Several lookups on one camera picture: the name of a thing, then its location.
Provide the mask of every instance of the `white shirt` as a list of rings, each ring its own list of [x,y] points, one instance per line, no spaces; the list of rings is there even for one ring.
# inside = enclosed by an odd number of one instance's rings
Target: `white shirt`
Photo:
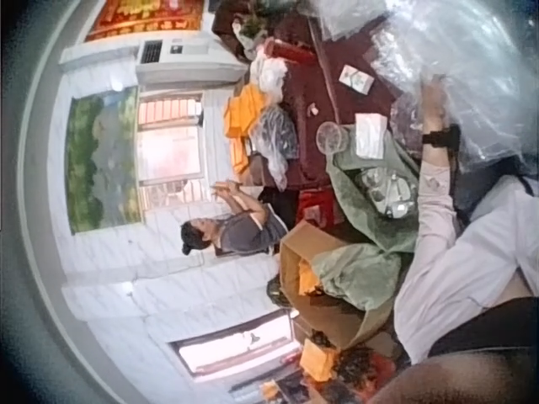
[[[423,162],[414,261],[395,301],[395,329],[412,364],[448,332],[495,306],[520,268],[539,295],[539,198],[504,177],[457,238],[449,168]]]

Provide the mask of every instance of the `hand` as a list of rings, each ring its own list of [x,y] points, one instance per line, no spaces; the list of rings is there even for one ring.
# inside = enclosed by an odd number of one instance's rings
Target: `hand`
[[[231,195],[237,195],[240,193],[240,188],[239,188],[241,185],[240,183],[237,183],[236,181],[232,181],[231,179],[228,179],[226,184]]]
[[[446,90],[443,76],[434,76],[430,82],[421,83],[424,122],[443,120],[446,115]]]
[[[213,194],[217,198],[227,199],[230,197],[230,189],[224,187],[213,186]]]

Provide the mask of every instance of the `yellow item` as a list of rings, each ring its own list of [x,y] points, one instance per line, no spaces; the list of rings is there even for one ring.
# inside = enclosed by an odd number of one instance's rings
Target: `yellow item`
[[[263,383],[260,390],[262,390],[262,397],[265,400],[273,400],[279,393],[279,387],[274,381]]]
[[[316,290],[317,286],[320,285],[320,279],[312,271],[311,265],[304,259],[299,263],[298,273],[300,275],[300,284],[299,290],[297,291],[298,295],[305,296],[309,293],[312,293]]]
[[[320,348],[310,339],[306,339],[300,366],[315,381],[323,383],[331,379],[331,369],[338,355],[336,349]]]
[[[229,139],[248,137],[249,130],[259,119],[266,105],[264,93],[254,84],[242,88],[237,97],[228,100],[225,110],[225,136]]]
[[[230,158],[232,159],[232,169],[235,174],[241,174],[249,167],[249,159],[242,138],[230,140]]]

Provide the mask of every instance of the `window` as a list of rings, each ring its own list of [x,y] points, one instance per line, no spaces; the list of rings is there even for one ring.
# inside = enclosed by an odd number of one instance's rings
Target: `window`
[[[277,311],[241,326],[172,343],[197,380],[210,380],[252,369],[299,348],[288,311]]]
[[[143,209],[206,199],[201,117],[200,94],[141,97],[136,160]]]

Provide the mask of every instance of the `person in white shirt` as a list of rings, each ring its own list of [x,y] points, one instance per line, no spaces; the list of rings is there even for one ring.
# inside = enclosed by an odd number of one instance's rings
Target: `person in white shirt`
[[[441,78],[424,85],[426,135],[445,129],[444,102]],[[411,366],[369,403],[538,403],[537,183],[501,178],[459,236],[450,181],[447,149],[425,144],[419,237],[395,303]]]

